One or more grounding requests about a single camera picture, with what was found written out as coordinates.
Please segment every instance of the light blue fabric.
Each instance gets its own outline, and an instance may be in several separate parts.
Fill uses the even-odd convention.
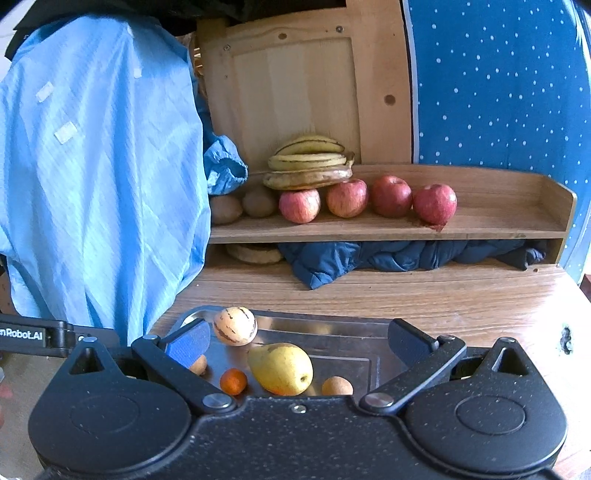
[[[591,242],[590,19],[571,0],[408,0],[419,161],[547,175],[578,197],[561,259]]]
[[[149,18],[60,21],[21,46],[0,84],[0,252],[19,313],[131,343],[200,272],[206,171],[227,193],[246,169],[210,131],[204,168],[190,65]]]

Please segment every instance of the red apple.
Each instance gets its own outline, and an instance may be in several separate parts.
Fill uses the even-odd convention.
[[[311,222],[320,211],[320,194],[316,189],[283,192],[279,198],[279,211],[290,222]]]
[[[371,203],[378,215],[388,218],[403,217],[413,205],[413,192],[403,179],[384,175],[371,187]]]
[[[332,214],[341,218],[358,216],[368,204],[368,186],[363,180],[345,180],[329,188],[326,204]]]
[[[449,185],[436,183],[413,193],[414,211],[432,225],[445,225],[456,213],[456,207],[456,192]]]

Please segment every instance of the yellow pear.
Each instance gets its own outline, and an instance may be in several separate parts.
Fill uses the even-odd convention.
[[[272,343],[254,346],[248,366],[261,386],[275,395],[299,395],[312,383],[310,357],[297,345]]]

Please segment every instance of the wooden table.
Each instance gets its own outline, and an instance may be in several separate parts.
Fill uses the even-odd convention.
[[[470,346],[492,346],[497,337],[515,337],[544,375],[569,421],[556,471],[570,479],[591,467],[587,395],[591,304],[556,265],[539,265],[527,272],[496,261],[411,273],[354,271],[310,291],[285,263],[252,267],[214,258],[178,295],[153,331],[165,334],[180,313],[204,304],[401,317],[432,336],[453,333]],[[565,326],[572,335],[570,355],[560,345]]]

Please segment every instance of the blue dotted curtain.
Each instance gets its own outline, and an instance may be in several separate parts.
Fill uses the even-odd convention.
[[[591,242],[589,17],[569,0],[410,0],[419,162],[532,171],[578,195],[561,264]]]

